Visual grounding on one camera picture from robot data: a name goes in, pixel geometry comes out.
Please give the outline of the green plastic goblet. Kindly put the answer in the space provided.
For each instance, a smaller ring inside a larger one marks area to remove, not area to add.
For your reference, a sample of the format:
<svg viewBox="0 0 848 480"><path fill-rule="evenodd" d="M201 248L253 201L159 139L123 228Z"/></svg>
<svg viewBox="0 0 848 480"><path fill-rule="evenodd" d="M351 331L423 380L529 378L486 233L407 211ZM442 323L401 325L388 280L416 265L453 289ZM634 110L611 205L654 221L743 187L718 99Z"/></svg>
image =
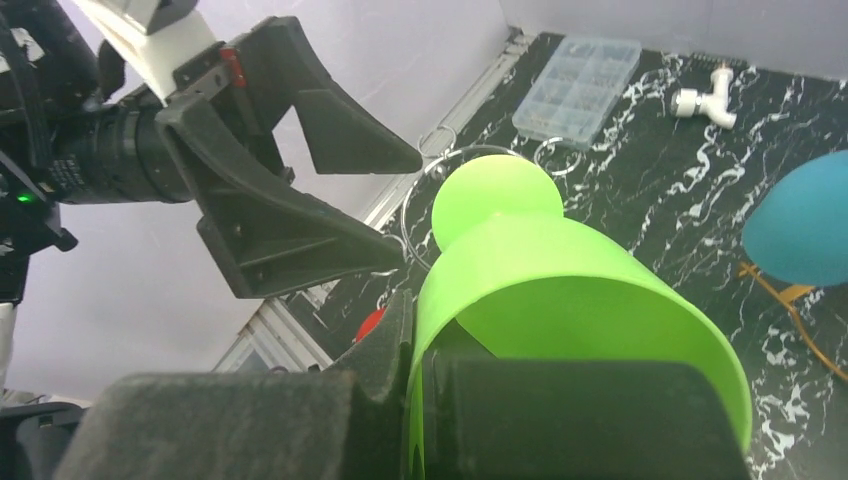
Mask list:
<svg viewBox="0 0 848 480"><path fill-rule="evenodd" d="M499 359L653 361L704 375L729 417L744 459L751 396L741 362L720 329L692 303L601 232L553 211L503 214L460 237L435 239L440 255L417 301L409 384L408 469L420 475L421 363L456 322Z"/></svg>

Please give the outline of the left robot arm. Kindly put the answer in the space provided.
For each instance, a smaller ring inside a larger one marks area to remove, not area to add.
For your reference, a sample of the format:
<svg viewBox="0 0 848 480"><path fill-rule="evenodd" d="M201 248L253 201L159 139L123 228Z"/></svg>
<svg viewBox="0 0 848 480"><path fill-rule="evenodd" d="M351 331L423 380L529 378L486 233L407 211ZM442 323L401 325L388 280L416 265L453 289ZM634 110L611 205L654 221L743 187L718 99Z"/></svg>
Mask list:
<svg viewBox="0 0 848 480"><path fill-rule="evenodd" d="M399 267L398 244L293 186L273 131L297 114L319 174L406 174L418 152L331 77L294 17L223 42L192 1L85 1L93 52L55 1L1 5L1 359L31 258L77 238L64 204L197 203L233 294L268 299ZM411 300L304 373L155 375L93 410L1 413L5 479L399 479Z"/></svg>

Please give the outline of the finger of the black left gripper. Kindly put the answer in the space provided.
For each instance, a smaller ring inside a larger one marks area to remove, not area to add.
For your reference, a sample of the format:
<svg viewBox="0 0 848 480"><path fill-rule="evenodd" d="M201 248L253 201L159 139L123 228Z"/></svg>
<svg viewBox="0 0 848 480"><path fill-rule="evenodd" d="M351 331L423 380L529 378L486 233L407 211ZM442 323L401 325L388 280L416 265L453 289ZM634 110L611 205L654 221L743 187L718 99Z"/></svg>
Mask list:
<svg viewBox="0 0 848 480"><path fill-rule="evenodd" d="M319 174L405 174L418 151L378 121L332 78L294 16L271 16L225 45L232 85L253 121L274 129L293 108Z"/></svg>
<svg viewBox="0 0 848 480"><path fill-rule="evenodd" d="M284 216L207 219L198 205L197 231L236 297L270 298L403 264L398 242L290 186L295 206Z"/></svg>

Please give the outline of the red plastic goblet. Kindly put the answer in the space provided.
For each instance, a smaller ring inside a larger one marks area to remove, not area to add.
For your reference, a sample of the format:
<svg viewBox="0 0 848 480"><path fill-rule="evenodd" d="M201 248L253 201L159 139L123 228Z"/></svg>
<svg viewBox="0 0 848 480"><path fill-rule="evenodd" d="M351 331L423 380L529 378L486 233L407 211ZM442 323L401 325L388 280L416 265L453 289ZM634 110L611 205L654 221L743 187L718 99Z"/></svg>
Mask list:
<svg viewBox="0 0 848 480"><path fill-rule="evenodd" d="M360 342L361 340L363 340L379 324L384 313L384 307L378 308L372 313L370 313L358 328L357 333L354 337L354 341Z"/></svg>

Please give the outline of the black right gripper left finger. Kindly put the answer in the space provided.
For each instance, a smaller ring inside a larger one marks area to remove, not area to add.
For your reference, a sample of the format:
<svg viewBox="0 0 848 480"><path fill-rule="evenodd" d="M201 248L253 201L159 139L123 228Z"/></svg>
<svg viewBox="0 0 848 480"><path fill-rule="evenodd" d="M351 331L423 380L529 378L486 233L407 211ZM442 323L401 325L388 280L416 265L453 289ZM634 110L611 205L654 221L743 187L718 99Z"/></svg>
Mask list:
<svg viewBox="0 0 848 480"><path fill-rule="evenodd" d="M59 479L400 479L414 308L320 372L144 374L84 415Z"/></svg>

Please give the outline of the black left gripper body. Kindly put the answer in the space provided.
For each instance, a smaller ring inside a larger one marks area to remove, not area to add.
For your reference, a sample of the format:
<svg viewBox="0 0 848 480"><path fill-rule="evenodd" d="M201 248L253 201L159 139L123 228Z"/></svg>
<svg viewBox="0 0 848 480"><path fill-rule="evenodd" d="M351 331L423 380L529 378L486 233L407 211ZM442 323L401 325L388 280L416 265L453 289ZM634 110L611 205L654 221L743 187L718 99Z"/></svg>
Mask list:
<svg viewBox="0 0 848 480"><path fill-rule="evenodd" d="M161 199L194 200L207 219L284 216L295 206L272 134L286 110L262 114L243 66L234 45L214 43L176 69L178 89L155 117L179 181Z"/></svg>

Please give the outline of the silver wire glass rack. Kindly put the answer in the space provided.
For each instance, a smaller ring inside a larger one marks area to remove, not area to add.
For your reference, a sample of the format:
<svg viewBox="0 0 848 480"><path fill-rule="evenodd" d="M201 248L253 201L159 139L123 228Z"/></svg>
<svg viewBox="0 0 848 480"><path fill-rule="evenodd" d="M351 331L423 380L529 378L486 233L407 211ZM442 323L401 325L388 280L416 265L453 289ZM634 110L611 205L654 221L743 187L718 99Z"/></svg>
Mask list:
<svg viewBox="0 0 848 480"><path fill-rule="evenodd" d="M465 162L453 172L447 172L432 205L431 220L434 238L445 244L441 250L459 243L460 237L483 222L503 214L553 211L553 187L542 179L537 157L549 145L564 143L562 136L544 140L527 159L516 152L496 145L469 145L458 148L454 143L425 166L407 191L399 207L400 234L393 238L402 243L403 253L426 271L435 265L425 260L410 240L407 210L418 184L456 157L477 150L492 150L492 155L479 156Z"/></svg>

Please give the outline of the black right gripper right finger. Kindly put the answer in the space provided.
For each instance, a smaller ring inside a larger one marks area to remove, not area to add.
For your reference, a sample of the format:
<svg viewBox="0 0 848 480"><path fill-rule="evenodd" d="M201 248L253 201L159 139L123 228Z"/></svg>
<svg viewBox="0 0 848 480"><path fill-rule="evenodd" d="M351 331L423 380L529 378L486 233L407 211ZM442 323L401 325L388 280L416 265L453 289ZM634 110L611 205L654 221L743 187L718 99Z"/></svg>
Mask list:
<svg viewBox="0 0 848 480"><path fill-rule="evenodd" d="M424 479L745 479L717 393L653 361L499 359L451 322L421 363Z"/></svg>

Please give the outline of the blue plastic goblet front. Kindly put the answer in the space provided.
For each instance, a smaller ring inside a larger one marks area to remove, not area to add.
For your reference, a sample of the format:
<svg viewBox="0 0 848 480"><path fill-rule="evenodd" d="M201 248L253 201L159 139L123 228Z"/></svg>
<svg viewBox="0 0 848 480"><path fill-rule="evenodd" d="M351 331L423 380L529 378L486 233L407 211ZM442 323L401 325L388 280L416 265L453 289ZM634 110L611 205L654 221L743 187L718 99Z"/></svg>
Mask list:
<svg viewBox="0 0 848 480"><path fill-rule="evenodd" d="M785 283L846 283L847 152L810 160L778 181L745 222L742 246Z"/></svg>

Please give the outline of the gold wire glass rack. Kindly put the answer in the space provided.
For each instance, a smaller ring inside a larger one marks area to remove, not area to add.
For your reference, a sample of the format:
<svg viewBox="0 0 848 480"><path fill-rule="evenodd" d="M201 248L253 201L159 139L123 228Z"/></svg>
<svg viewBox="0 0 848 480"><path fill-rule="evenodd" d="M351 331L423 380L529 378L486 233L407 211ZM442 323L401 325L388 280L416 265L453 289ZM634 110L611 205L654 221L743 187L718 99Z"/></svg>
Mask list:
<svg viewBox="0 0 848 480"><path fill-rule="evenodd" d="M791 284L782 290L778 290L765 278L763 271L757 265L745 261L739 263L737 276L739 278L751 277L778 304L780 304L790 315L793 325L808 350L838 379L840 379L843 383L847 382L847 373L843 371L836 362L830 359L815 343L814 339L805 327L798 309L794 305L796 300L813 292L816 289L815 286Z"/></svg>

